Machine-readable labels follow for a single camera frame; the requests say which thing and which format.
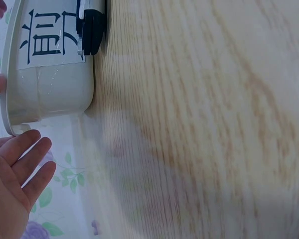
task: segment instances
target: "chinese character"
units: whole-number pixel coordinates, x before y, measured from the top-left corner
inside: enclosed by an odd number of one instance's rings
[[[30,64],[30,55],[31,52],[33,52],[32,56],[42,56],[42,55],[54,55],[54,54],[62,54],[65,55],[66,51],[65,51],[65,38],[69,38],[71,39],[75,45],[78,45],[78,41],[77,39],[71,35],[70,33],[65,31],[65,22],[66,22],[66,17],[67,16],[71,16],[71,17],[76,17],[75,13],[70,13],[70,12],[66,12],[64,11],[62,13],[63,16],[63,29],[62,29],[62,44],[63,44],[63,52],[61,52],[60,50],[58,50],[57,48],[53,48],[54,46],[58,45],[58,42],[60,40],[60,36],[57,34],[45,34],[45,35],[40,35],[39,32],[41,29],[45,28],[45,29],[51,29],[53,30],[55,28],[55,25],[58,20],[60,19],[61,15],[58,13],[37,13],[34,17],[34,9],[29,13],[29,15],[31,16],[30,19],[30,24],[28,25],[23,25],[22,29],[26,29],[29,31],[29,37],[28,40],[25,40],[21,46],[20,49],[22,49],[25,45],[28,46],[27,49],[27,64]],[[36,31],[38,31],[37,34],[35,34],[33,36],[33,40],[34,40],[34,46],[32,47],[31,45],[31,36],[33,35],[33,30],[32,26],[33,26],[33,22],[38,19],[38,18],[42,18],[42,17],[54,17],[54,21],[49,23],[49,24],[40,24],[38,23],[35,27]]]

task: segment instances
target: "white plastic container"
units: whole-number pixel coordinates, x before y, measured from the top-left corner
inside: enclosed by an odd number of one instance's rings
[[[49,1],[36,1],[37,4],[49,4]],[[92,57],[86,57],[85,63],[60,63],[18,70],[18,54],[21,49],[19,29],[23,24],[21,18],[26,14],[26,4],[33,2],[35,0],[15,1],[1,62],[1,73],[7,77],[6,91],[0,95],[1,114],[7,132],[12,135],[29,130],[27,123],[84,112],[90,105],[94,92]],[[59,3],[69,4],[69,1],[59,0]]]

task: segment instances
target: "floral tablecloth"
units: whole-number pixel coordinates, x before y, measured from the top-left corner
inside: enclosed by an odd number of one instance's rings
[[[6,0],[8,12],[0,19],[0,64],[7,24],[13,0]],[[44,120],[36,125],[53,146],[40,166],[48,160],[57,163],[52,182],[31,210],[22,239],[88,239],[99,238],[100,224],[88,197],[93,171],[86,170],[74,156],[70,117]],[[0,137],[7,136],[0,114]]]

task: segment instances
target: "wooden table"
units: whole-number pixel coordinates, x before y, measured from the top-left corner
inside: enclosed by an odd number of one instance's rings
[[[108,1],[74,132],[101,238],[299,238],[299,0]]]

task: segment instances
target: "paper label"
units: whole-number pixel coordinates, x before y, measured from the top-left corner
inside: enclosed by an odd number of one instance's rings
[[[25,0],[19,25],[17,69],[82,63],[76,0]]]

